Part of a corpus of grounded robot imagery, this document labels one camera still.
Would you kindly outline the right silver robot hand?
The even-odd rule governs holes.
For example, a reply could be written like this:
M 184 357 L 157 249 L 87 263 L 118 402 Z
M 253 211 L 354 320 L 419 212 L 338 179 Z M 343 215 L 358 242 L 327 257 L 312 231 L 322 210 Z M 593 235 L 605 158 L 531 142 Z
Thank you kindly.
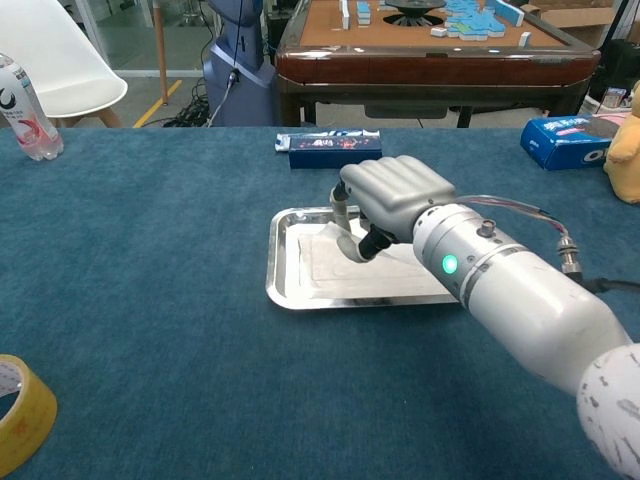
M 412 243 L 419 217 L 455 198 L 453 184 L 408 155 L 348 164 L 329 194 L 335 223 L 344 230 L 336 240 L 338 248 L 351 261 L 369 262 L 393 244 Z M 365 219 L 367 234 L 359 241 L 347 218 L 349 200 Z

